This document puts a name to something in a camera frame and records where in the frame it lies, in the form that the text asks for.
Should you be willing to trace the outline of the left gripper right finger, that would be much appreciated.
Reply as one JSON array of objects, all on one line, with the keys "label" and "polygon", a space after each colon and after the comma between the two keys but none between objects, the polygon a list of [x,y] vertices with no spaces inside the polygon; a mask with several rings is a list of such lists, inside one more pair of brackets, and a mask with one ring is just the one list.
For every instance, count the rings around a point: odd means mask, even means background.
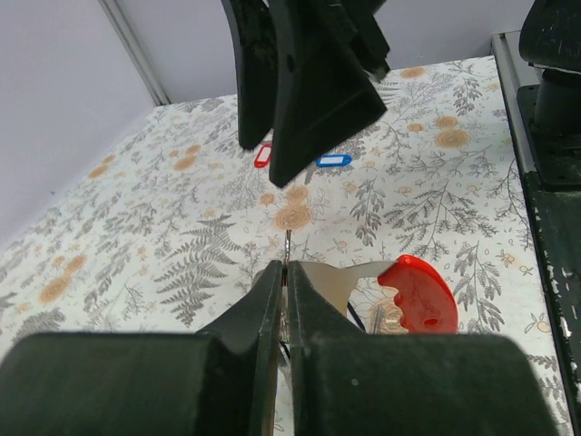
[{"label": "left gripper right finger", "polygon": [[[395,290],[403,333],[348,320],[365,277]],[[556,434],[526,355],[501,335],[459,333],[454,297],[428,263],[292,262],[288,322],[299,435]]]}]

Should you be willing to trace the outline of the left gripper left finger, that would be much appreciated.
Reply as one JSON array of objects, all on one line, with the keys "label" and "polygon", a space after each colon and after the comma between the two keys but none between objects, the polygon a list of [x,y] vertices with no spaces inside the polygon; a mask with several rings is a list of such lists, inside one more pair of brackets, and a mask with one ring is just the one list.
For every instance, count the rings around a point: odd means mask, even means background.
[{"label": "left gripper left finger", "polygon": [[270,435],[282,264],[193,333],[42,332],[1,364],[4,435]]}]

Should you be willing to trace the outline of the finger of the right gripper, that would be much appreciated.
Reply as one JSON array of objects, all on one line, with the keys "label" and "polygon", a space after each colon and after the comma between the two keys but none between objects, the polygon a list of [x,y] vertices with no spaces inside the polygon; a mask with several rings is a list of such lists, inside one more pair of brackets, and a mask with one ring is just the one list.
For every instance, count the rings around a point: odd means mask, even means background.
[{"label": "finger of the right gripper", "polygon": [[273,127],[278,58],[276,34],[262,1],[222,0],[231,32],[238,97],[238,137],[253,150]]},{"label": "finger of the right gripper", "polygon": [[270,181],[284,187],[386,112],[380,1],[272,1],[278,83]]}]

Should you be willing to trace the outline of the key bunch with coloured tags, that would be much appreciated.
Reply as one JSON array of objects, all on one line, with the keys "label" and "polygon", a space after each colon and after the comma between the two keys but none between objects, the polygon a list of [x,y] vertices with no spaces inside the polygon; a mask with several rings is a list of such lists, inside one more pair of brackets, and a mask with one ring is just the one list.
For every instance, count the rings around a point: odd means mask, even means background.
[{"label": "key bunch with coloured tags", "polygon": [[291,366],[291,318],[309,315],[315,334],[435,333],[458,331],[458,306],[443,277],[426,261],[401,255],[347,267],[291,260],[284,236],[283,315],[279,365]]}]

